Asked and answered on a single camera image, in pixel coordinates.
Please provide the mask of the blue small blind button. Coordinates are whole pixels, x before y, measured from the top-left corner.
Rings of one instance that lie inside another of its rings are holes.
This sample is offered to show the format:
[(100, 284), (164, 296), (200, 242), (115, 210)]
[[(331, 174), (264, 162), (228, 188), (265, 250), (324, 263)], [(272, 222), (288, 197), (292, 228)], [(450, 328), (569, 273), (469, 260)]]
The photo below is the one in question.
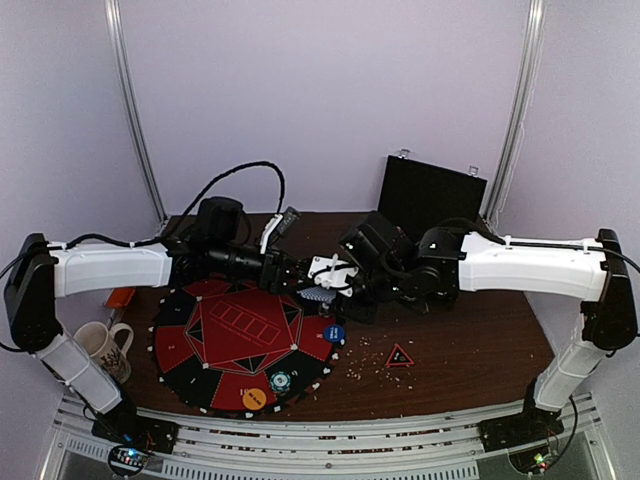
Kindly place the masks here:
[(346, 339), (346, 331), (340, 325), (329, 325), (323, 331), (323, 338), (332, 344), (343, 344)]

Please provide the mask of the orange big blind button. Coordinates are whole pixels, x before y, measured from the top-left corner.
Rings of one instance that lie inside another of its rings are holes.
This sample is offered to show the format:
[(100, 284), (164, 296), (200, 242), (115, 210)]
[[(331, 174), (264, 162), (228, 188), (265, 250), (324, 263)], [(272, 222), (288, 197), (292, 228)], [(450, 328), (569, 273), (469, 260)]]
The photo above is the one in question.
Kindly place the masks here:
[(242, 404), (245, 409), (258, 411), (267, 404), (267, 395), (264, 390), (253, 387), (242, 391)]

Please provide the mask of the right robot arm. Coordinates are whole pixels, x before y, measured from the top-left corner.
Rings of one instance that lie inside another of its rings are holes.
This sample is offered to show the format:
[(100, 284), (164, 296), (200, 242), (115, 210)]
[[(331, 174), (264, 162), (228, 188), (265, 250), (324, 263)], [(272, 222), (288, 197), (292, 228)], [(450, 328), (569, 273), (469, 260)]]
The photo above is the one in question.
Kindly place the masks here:
[(496, 236), (453, 218), (413, 242), (377, 212), (339, 241), (321, 284), (349, 298), (344, 312), (362, 321), (379, 303), (418, 301), (489, 290), (552, 294), (579, 300), (577, 324), (564, 349), (533, 380), (530, 405), (513, 419), (519, 440), (535, 440), (602, 359), (639, 334), (633, 287), (617, 235), (602, 229), (574, 241)]

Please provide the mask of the grey playing card deck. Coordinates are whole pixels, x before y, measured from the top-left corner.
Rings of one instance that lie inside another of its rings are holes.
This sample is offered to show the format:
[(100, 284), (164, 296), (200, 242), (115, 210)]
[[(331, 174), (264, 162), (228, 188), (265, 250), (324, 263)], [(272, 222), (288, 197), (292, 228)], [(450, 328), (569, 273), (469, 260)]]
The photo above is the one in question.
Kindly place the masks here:
[(302, 299), (307, 301), (331, 305), (335, 300), (337, 293), (331, 289), (325, 289), (321, 286), (314, 286), (299, 290), (298, 295)]

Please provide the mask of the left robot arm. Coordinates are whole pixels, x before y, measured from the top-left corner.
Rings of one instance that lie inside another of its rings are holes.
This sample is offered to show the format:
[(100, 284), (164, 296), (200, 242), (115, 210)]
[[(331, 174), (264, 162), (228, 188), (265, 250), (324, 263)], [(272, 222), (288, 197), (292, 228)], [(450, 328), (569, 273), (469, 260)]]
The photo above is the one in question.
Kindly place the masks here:
[(164, 233), (136, 242), (88, 233), (57, 243), (33, 233), (1, 272), (13, 342), (10, 351), (43, 362), (94, 412), (106, 414), (106, 429), (123, 444), (143, 436), (143, 421), (128, 410), (119, 381), (92, 361), (60, 323), (57, 299), (121, 287), (177, 288), (213, 273), (253, 281), (274, 294), (289, 293), (306, 283), (300, 263), (270, 242), (287, 211), (276, 210), (259, 246), (252, 248), (234, 242), (244, 211), (241, 203), (200, 192), (186, 210), (196, 214), (186, 230), (180, 228), (184, 221), (179, 219)]

